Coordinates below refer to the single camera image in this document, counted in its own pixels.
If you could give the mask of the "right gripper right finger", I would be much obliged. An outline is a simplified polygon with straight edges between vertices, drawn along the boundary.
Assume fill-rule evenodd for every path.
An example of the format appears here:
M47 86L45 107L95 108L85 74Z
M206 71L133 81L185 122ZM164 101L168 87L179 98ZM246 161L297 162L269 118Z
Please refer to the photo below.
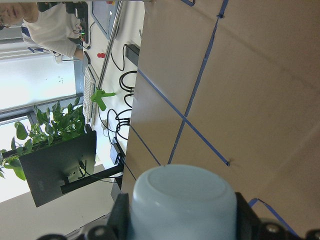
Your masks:
M261 221L240 192L236 192L236 239L257 240Z

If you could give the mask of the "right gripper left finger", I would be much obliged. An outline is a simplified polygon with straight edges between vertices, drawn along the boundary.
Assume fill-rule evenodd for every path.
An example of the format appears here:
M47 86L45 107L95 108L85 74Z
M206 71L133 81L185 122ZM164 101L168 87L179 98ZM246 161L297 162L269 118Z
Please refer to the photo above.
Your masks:
M110 230L109 240L126 240L130 220L129 194L120 193L114 202L107 228Z

